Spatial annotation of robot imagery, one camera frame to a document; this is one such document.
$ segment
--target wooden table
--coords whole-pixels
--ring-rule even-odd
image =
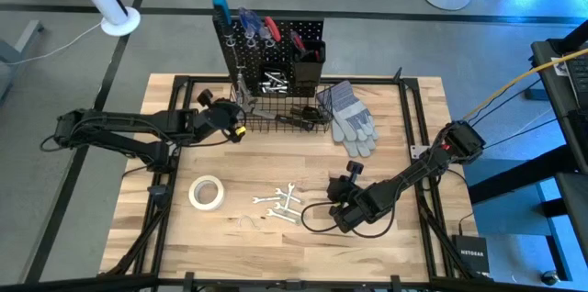
[[[167,109],[174,79],[173,74],[152,74],[142,114]],[[419,78],[426,123],[431,140],[449,121],[449,112],[441,79]],[[216,97],[229,97],[229,84],[198,84],[196,96],[208,88]],[[355,158],[365,165],[358,184],[367,186],[390,178],[410,164],[401,113],[398,86],[354,85],[354,92],[374,116],[379,139],[378,148],[369,158]],[[418,123],[412,103],[413,128]],[[149,136],[138,135],[147,140]],[[204,142],[223,140],[217,132]],[[428,281],[423,242],[419,226],[414,190],[402,193],[390,232],[370,240],[339,230],[311,233],[282,219],[266,217],[273,203],[253,204],[252,197],[270,197],[275,188],[288,190],[296,185],[294,195],[312,204],[326,200],[329,176],[347,174],[350,158],[343,145],[334,144],[331,132],[301,133],[270,131],[249,132],[239,144],[182,150],[175,194],[165,238],[160,277],[183,278],[186,271],[200,279],[288,279],[329,281],[389,281],[399,275],[403,282]],[[138,160],[129,160],[127,170],[139,167]],[[463,173],[461,166],[452,169]],[[211,212],[198,211],[190,205],[188,189],[205,174],[218,177],[224,184],[226,197],[222,206]],[[146,188],[152,174],[140,171],[122,180],[119,200],[100,266],[110,269],[129,249],[141,231],[147,202]],[[469,195],[464,182],[447,173],[439,186],[447,233],[457,233],[459,219],[471,213]],[[292,203],[302,210],[303,206]],[[328,207],[312,208],[307,213],[313,228],[333,225]],[[247,215],[253,219],[238,220]],[[363,233],[377,233],[388,224],[388,218],[375,224],[362,224]],[[466,234],[475,235],[473,217],[464,220]],[[439,243],[433,236],[437,272],[443,274]],[[153,240],[148,248],[144,271],[149,270]]]

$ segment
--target masking tape roll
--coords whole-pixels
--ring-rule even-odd
[[[200,190],[205,185],[212,184],[217,186],[217,190],[219,193],[214,198],[214,200],[212,200],[208,204],[201,204],[198,199],[198,194],[200,193]],[[188,191],[188,197],[190,198],[190,203],[192,203],[192,206],[194,206],[196,209],[205,211],[214,210],[216,208],[219,208],[222,205],[222,202],[224,201],[224,186],[222,186],[222,183],[218,178],[211,175],[204,175],[197,178],[196,181],[192,182],[190,190]]]

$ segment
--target black wire basket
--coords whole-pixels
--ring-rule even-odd
[[[253,112],[247,112],[245,126],[248,131],[255,132],[326,132],[333,120],[331,87],[320,84],[316,86],[315,94],[310,97],[280,93],[257,96],[252,105]],[[234,88],[231,89],[231,101],[237,101]]]

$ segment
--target black pegboard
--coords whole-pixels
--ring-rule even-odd
[[[247,38],[245,37],[243,26],[238,17],[232,19],[233,38],[236,41],[233,47],[227,45],[227,39],[222,35],[221,26],[215,17],[212,18],[212,22],[233,85],[236,86],[237,74],[239,72],[235,61],[236,53],[239,65],[243,67],[243,78],[253,96],[263,95],[258,86],[261,75],[260,68],[263,63],[279,63],[284,67],[285,75],[290,84],[287,96],[313,97],[315,95],[315,88],[294,85],[296,80],[294,79],[292,57],[295,48],[290,40],[290,31],[296,31],[302,40],[322,40],[322,19],[286,20],[274,18],[274,22],[276,22],[276,26],[282,36],[281,41],[277,42],[274,47],[268,48],[266,41],[261,39],[258,34],[255,34],[254,40],[256,46],[252,49],[247,47]]]

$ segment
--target small wrench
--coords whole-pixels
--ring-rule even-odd
[[[254,197],[254,204],[257,204],[257,203],[262,202],[262,201],[280,200],[281,198],[282,197],[267,197],[267,198]]]
[[[288,212],[290,212],[290,213],[292,213],[292,214],[294,214],[296,216],[302,216],[302,214],[300,214],[300,212],[297,212],[296,210],[294,210],[292,208],[285,208],[280,203],[276,203],[274,205],[274,209],[276,209],[276,210],[286,210],[286,211],[288,211]]]
[[[293,219],[293,218],[289,218],[287,216],[283,216],[281,214],[277,214],[272,208],[267,209],[267,216],[275,216],[277,218],[285,219],[286,221],[288,221],[290,223],[294,223],[296,225],[299,224],[297,219]]]
[[[288,194],[282,192],[282,189],[280,189],[279,187],[276,187],[276,195],[280,195],[280,196],[283,196],[283,197],[287,197],[288,196]],[[304,201],[302,201],[302,200],[300,200],[300,199],[298,199],[296,197],[290,196],[290,199],[296,201],[297,203],[299,203],[301,205],[304,204]]]
[[[285,210],[288,210],[290,198],[292,197],[292,191],[294,191],[294,185],[292,183],[288,183],[288,196],[286,197],[286,205],[284,205]]]

